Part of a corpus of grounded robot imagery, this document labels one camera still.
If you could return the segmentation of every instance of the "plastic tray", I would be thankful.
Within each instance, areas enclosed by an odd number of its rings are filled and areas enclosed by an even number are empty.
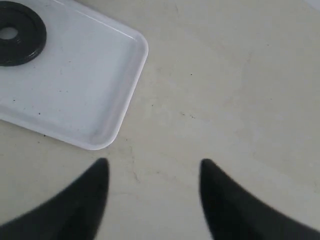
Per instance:
[[[17,0],[47,29],[43,52],[0,67],[0,119],[88,149],[116,138],[148,55],[137,31],[73,0]]]

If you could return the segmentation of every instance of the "black ring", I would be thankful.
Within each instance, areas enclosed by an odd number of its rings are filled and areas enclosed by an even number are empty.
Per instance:
[[[30,8],[16,2],[0,1],[0,30],[17,29],[12,39],[0,38],[0,66],[17,66],[36,58],[45,48],[44,22]]]

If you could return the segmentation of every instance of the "countertop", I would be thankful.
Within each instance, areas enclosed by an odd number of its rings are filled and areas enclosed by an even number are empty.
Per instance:
[[[320,12],[303,0],[81,0],[140,31],[149,56],[120,133],[87,151],[0,122],[0,222],[95,159],[111,168],[97,239],[210,239],[199,163],[213,159],[320,229]]]

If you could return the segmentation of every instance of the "washer hole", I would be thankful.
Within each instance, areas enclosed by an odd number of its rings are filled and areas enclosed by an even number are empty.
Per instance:
[[[18,30],[14,27],[4,27],[0,29],[0,39],[2,40],[11,40],[18,35]]]

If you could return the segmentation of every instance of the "white tray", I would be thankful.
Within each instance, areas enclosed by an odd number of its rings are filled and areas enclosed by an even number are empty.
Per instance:
[[[116,138],[148,55],[137,31],[73,0],[16,0],[47,29],[43,52],[0,66],[0,119],[88,150]]]

